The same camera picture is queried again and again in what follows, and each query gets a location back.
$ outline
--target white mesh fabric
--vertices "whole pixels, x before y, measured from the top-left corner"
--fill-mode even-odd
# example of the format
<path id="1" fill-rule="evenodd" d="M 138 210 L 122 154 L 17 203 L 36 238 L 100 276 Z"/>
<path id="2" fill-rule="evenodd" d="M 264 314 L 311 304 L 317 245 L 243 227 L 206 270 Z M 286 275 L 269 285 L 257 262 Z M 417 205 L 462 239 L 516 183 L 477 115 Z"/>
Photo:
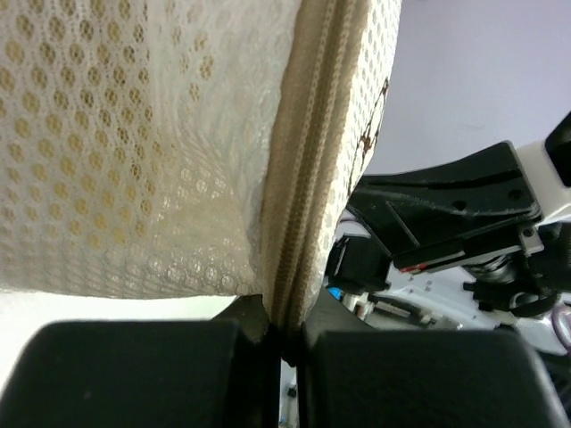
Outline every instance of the white mesh fabric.
<path id="1" fill-rule="evenodd" d="M 299 0 L 0 0 L 0 284 L 261 292 L 261 188 Z"/>
<path id="2" fill-rule="evenodd" d="M 320 251 L 311 272 L 310 286 L 303 299 L 303 317 L 309 302 L 317 299 L 327 257 L 335 237 L 338 220 L 349 195 L 365 171 L 377 143 L 377 132 L 385 112 L 383 86 L 389 82 L 393 69 L 396 39 L 401 16 L 401 0 L 373 0 L 370 2 L 367 22 L 362 29 L 360 53 L 356 70 L 350 80 L 349 108 L 341 138 L 341 151 L 335 164 L 335 178 L 327 194 L 327 211 L 319 228 Z M 364 152 L 361 136 L 368 133 L 372 146 Z"/>

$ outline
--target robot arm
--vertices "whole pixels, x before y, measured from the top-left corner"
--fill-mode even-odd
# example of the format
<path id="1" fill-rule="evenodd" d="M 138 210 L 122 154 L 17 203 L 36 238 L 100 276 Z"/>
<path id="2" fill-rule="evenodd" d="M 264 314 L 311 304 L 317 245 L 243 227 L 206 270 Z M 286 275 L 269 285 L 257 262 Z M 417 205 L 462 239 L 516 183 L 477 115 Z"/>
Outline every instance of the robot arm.
<path id="1" fill-rule="evenodd" d="M 379 292 L 401 272 L 462 267 L 482 310 L 547 312 L 571 290 L 571 113 L 545 141 L 503 142 L 467 158 L 391 176 L 364 176 L 347 207 L 370 238 L 346 236 L 329 283 Z"/>

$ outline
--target zipper teeth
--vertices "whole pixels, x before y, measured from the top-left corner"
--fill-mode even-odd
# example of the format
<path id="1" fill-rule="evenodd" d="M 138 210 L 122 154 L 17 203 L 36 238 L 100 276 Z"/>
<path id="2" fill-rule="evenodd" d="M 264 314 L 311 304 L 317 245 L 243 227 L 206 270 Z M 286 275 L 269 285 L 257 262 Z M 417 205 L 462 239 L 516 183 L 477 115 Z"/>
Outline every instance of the zipper teeth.
<path id="1" fill-rule="evenodd" d="M 285 241 L 277 268 L 272 314 L 278 325 L 288 328 L 302 310 L 304 278 L 295 278 L 302 264 L 308 219 L 312 208 L 320 163 L 327 144 L 327 131 L 341 75 L 343 52 L 350 32 L 356 0 L 337 0 L 327 8 L 324 31 L 319 43 L 316 72 L 303 122 L 301 152 L 293 173 L 294 192 L 288 204 Z M 294 281 L 300 285 L 294 287 Z"/>

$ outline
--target screw hole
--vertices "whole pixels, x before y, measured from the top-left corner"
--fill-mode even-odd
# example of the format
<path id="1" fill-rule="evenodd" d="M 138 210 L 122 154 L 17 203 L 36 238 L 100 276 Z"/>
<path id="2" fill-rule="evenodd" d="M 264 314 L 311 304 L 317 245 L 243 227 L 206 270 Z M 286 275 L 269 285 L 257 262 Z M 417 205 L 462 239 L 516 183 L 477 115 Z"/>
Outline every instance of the screw hole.
<path id="1" fill-rule="evenodd" d="M 514 189 L 511 192 L 508 193 L 508 197 L 512 200 L 512 201 L 519 201 L 522 197 L 522 193 L 521 190 L 519 189 Z"/>
<path id="2" fill-rule="evenodd" d="M 458 211 L 463 211 L 466 209 L 467 204 L 466 201 L 454 201 L 452 203 L 452 207 L 454 207 Z"/>

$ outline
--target beige zipper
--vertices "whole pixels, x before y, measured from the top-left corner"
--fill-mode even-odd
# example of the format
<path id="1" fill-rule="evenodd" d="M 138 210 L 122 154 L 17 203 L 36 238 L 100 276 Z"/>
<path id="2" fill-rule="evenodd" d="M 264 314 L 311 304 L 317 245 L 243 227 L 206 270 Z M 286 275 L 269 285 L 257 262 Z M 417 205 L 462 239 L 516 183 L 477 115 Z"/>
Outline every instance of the beige zipper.
<path id="1" fill-rule="evenodd" d="M 359 0 L 305 0 L 298 13 L 261 214 L 263 279 L 270 287 L 265 304 L 286 333 L 302 321 L 349 103 L 350 85 L 339 85 L 352 77 L 367 6 Z M 343 120 L 335 123 L 333 117 Z"/>

